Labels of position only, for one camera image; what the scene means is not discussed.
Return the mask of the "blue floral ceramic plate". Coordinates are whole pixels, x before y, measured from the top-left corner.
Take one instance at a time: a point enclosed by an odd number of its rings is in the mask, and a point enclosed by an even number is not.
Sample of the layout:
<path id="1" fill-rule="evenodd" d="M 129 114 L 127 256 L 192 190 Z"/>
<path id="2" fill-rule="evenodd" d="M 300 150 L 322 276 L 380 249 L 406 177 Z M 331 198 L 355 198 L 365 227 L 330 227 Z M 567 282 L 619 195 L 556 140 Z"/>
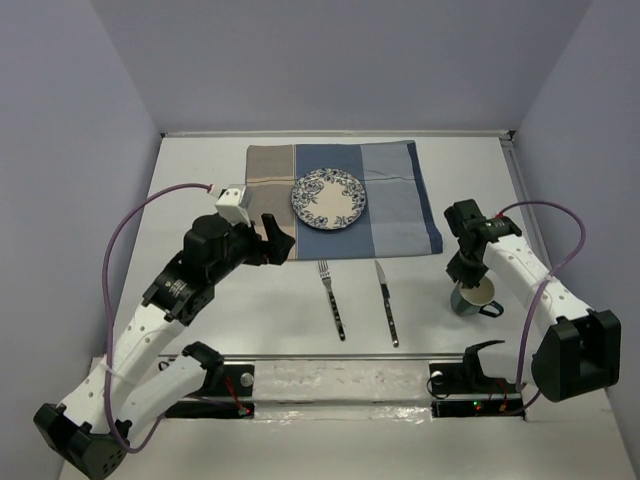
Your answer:
<path id="1" fill-rule="evenodd" d="M 295 216 L 305 225 L 324 231 L 342 230 L 364 213 L 364 185 L 351 173 L 320 168 L 297 179 L 290 202 Z"/>

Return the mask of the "teal mug white inside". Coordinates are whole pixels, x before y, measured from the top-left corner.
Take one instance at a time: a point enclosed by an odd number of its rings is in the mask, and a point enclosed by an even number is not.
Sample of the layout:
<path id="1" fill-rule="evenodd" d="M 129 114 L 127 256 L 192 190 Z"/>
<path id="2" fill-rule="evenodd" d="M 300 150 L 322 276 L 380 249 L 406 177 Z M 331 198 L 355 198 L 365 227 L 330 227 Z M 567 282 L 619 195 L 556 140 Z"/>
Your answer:
<path id="1" fill-rule="evenodd" d="M 504 314 L 504 307 L 495 300 L 494 283 L 487 277 L 473 288 L 466 288 L 461 282 L 457 282 L 449 302 L 452 312 L 460 317 L 479 314 L 498 318 Z"/>

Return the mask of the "blue beige checked cloth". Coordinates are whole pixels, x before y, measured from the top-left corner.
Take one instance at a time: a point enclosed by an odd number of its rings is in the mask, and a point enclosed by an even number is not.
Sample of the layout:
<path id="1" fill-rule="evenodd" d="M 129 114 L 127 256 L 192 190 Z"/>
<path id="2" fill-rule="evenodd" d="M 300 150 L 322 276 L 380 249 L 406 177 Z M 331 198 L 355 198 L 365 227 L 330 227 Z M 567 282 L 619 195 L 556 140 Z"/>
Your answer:
<path id="1" fill-rule="evenodd" d="M 411 140 L 251 145 L 249 215 L 273 215 L 298 261 L 427 256 L 443 251 Z"/>

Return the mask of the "steel knife patterned handle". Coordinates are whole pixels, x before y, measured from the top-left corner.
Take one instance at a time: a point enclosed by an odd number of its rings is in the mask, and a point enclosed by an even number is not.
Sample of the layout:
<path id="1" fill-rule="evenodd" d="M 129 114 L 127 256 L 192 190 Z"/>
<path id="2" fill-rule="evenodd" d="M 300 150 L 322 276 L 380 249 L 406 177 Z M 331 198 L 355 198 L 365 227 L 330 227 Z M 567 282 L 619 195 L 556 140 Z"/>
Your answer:
<path id="1" fill-rule="evenodd" d="M 379 281 L 379 285 L 380 285 L 380 289 L 381 289 L 381 294 L 382 294 L 382 298 L 383 298 L 383 305 L 384 305 L 387 324 L 388 324 L 388 328 L 389 328 L 389 332 L 390 332 L 390 336 L 391 336 L 392 346 L 394 348 L 398 348 L 399 347 L 399 338 L 398 338 L 398 335 L 397 335 L 395 320 L 394 320 L 392 309 L 391 309 L 390 291 L 388 289 L 386 276 L 385 276 L 385 273 L 384 273 L 384 270 L 383 270 L 382 266 L 380 265 L 380 263 L 377 260 L 375 260 L 375 267 L 376 267 L 376 274 L 377 274 L 377 277 L 378 277 L 378 281 Z"/>

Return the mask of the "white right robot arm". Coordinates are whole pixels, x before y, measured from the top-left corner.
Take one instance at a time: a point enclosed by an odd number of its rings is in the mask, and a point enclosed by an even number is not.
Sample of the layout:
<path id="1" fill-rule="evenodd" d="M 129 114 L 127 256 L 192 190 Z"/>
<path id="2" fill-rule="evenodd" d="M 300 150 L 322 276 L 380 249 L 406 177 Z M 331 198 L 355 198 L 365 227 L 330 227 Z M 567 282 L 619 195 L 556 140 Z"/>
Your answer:
<path id="1" fill-rule="evenodd" d="M 473 199 L 454 203 L 444 216 L 458 243 L 446 266 L 454 283 L 451 310 L 464 317 L 493 306 L 495 287 L 487 276 L 493 273 L 527 311 L 517 348 L 503 340 L 466 348 L 460 379 L 468 390 L 482 392 L 501 379 L 516 389 L 534 385 L 558 403 L 618 383 L 621 322 L 558 279 L 566 260 L 548 268 L 504 211 L 487 217 Z"/>

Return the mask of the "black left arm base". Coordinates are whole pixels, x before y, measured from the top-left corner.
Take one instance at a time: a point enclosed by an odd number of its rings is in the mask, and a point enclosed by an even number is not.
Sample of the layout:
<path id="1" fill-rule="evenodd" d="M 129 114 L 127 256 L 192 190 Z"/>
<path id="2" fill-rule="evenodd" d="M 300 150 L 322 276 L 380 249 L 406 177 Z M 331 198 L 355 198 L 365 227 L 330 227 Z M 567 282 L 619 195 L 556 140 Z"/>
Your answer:
<path id="1" fill-rule="evenodd" d="M 226 363 L 223 374 L 205 377 L 202 387 L 177 401 L 165 413 L 167 419 L 240 420 L 252 418 L 255 366 Z"/>

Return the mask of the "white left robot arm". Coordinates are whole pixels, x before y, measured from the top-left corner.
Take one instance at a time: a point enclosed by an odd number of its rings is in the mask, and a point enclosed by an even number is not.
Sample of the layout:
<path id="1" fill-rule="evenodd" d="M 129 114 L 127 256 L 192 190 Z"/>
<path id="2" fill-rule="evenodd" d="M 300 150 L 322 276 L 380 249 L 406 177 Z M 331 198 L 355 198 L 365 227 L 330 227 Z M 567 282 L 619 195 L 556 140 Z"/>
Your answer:
<path id="1" fill-rule="evenodd" d="M 214 299 L 216 285 L 238 266 L 281 265 L 295 244 L 271 214 L 233 224 L 220 214 L 197 218 L 183 247 L 144 293 L 111 352 L 59 403 L 45 403 L 34 423 L 49 447 L 89 479 L 111 475 L 140 431 L 181 398 L 209 395 L 221 383 L 223 357 L 202 342 L 186 346 L 156 378 L 147 370 Z"/>

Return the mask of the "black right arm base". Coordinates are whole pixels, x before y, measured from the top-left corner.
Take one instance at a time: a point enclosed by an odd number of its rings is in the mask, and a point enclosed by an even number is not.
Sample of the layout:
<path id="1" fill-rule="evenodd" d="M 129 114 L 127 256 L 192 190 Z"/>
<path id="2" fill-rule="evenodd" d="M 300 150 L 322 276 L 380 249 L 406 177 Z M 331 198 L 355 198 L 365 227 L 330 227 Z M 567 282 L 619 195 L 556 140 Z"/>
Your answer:
<path id="1" fill-rule="evenodd" d="M 513 385 L 491 378 L 473 383 L 462 362 L 430 363 L 425 387 L 435 419 L 523 416 L 525 401 Z"/>

